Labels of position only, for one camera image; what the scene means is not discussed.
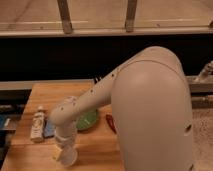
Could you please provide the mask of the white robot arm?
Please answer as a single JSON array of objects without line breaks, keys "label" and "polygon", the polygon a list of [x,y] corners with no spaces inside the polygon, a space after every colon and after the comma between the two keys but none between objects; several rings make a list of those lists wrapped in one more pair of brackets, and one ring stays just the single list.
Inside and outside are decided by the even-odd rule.
[{"label": "white robot arm", "polygon": [[148,47],[50,114],[60,145],[71,123],[110,105],[125,171],[194,171],[193,113],[186,76],[169,49]]}]

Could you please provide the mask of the white gripper yellow tag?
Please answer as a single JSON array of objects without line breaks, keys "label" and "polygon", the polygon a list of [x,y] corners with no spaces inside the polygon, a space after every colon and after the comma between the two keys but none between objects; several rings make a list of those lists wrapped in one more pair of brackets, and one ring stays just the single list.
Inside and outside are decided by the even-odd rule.
[{"label": "white gripper yellow tag", "polygon": [[60,154],[64,148],[67,146],[74,148],[76,136],[77,129],[73,123],[56,128],[54,136],[56,143],[54,158],[56,160],[59,160]]}]

